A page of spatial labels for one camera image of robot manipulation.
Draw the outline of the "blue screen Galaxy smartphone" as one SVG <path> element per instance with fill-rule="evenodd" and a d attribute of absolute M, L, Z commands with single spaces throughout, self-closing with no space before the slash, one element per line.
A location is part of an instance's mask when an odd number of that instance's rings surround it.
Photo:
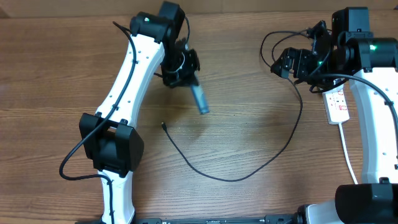
<path fill-rule="evenodd" d="M 190 85 L 193 97 L 198 106 L 200 114 L 207 114 L 210 112 L 208 102 L 206 100 L 205 92 L 199 83 L 197 74 L 194 73 L 194 82 Z"/>

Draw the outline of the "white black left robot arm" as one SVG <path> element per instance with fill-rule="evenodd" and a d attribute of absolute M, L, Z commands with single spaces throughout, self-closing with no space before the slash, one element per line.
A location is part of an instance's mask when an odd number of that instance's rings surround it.
<path fill-rule="evenodd" d="M 209 112 L 197 78 L 200 61 L 188 38 L 179 39 L 188 23 L 179 4 L 165 1 L 156 15 L 139 12 L 129 27 L 119 26 L 129 43 L 121 69 L 107 97 L 95 114 L 82 114 L 81 141 L 65 156 L 59 174 L 71 156 L 84 147 L 97 173 L 78 180 L 99 178 L 103 186 L 104 211 L 97 223 L 134 223 L 132 178 L 143 152 L 144 141 L 136 131 L 137 118 L 150 81 L 157 69 L 165 86 L 187 86 L 201 114 Z"/>

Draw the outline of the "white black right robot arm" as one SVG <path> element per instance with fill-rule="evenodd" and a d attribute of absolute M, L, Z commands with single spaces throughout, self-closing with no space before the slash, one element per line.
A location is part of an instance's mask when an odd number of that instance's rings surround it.
<path fill-rule="evenodd" d="M 285 49 L 271 65 L 311 91 L 350 85 L 363 145 L 360 184 L 341 185 L 333 200 L 304 205 L 294 223 L 397 222 L 397 40 L 376 38 L 366 7 L 347 7 L 307 30 L 312 49 Z"/>

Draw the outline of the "white power strip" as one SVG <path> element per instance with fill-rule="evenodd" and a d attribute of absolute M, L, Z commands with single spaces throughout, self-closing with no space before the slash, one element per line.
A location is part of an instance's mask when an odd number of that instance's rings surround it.
<path fill-rule="evenodd" d="M 344 85 L 340 85 L 322 93 L 326 117 L 329 124 L 341 124 L 349 120 L 349 112 L 343 87 Z"/>

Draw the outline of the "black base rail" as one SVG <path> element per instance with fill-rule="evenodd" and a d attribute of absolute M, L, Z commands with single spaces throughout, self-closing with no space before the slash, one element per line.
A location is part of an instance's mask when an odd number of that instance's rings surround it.
<path fill-rule="evenodd" d="M 304 224 L 304 217 L 295 214 L 266 215 L 257 218 L 133 218 L 132 224 Z"/>

